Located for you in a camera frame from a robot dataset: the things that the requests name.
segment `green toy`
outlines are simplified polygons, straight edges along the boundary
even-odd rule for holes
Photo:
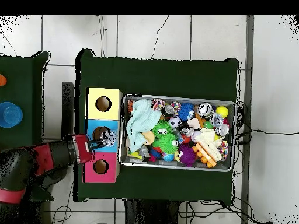
[[[171,126],[167,121],[159,120],[159,122],[155,125],[154,129],[152,129],[156,138],[161,139],[161,137],[165,136],[168,133],[171,133]]]
[[[209,122],[209,121],[206,121],[203,125],[204,125],[205,129],[213,129],[213,126],[212,126],[211,122]]]
[[[173,154],[178,150],[179,142],[176,140],[174,134],[163,135],[160,140],[160,149],[167,154]]]

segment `towel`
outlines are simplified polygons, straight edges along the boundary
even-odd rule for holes
[[[135,152],[146,142],[141,132],[150,131],[158,123],[161,111],[151,108],[152,101],[141,99],[133,104],[132,117],[127,124],[127,135],[130,140],[130,150]]]

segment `green table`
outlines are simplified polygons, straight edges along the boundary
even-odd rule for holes
[[[123,93],[236,100],[238,60],[172,61],[98,58],[83,49],[76,58],[75,133],[84,133],[86,87]],[[116,183],[83,183],[75,167],[74,200],[129,198],[148,200],[222,200],[231,205],[232,171],[190,171],[121,166]]]
[[[47,51],[30,58],[0,57],[0,74],[7,84],[0,87],[0,103],[12,102],[23,111],[23,120],[12,128],[0,127],[0,151],[42,143],[42,84]]]

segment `green spiky ball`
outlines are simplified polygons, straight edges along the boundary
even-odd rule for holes
[[[156,138],[161,139],[162,136],[165,136],[168,133],[171,133],[171,126],[169,123],[165,120],[159,120],[157,125],[155,125],[154,129],[152,129],[152,132],[154,133]]]
[[[178,150],[178,146],[172,144],[172,141],[176,141],[174,134],[166,134],[160,138],[160,148],[167,154],[173,154]]]

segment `toy block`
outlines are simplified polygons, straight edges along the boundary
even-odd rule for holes
[[[86,88],[88,101],[87,118],[93,120],[119,120],[121,98],[123,94],[118,89],[98,87]]]
[[[99,139],[100,135],[103,131],[115,131],[117,138],[116,142],[113,146],[110,147],[102,147],[95,149],[95,151],[101,152],[117,152],[117,148],[119,145],[119,129],[120,129],[120,121],[112,121],[112,120],[87,120],[87,126],[85,126],[85,133],[89,140]]]
[[[116,152],[95,152],[91,161],[85,163],[85,183],[115,183],[119,175]]]
[[[192,147],[194,152],[197,152],[196,155],[200,158],[200,161],[207,165],[208,168],[216,166],[216,162],[211,158],[211,155],[206,152],[199,143],[195,144]]]

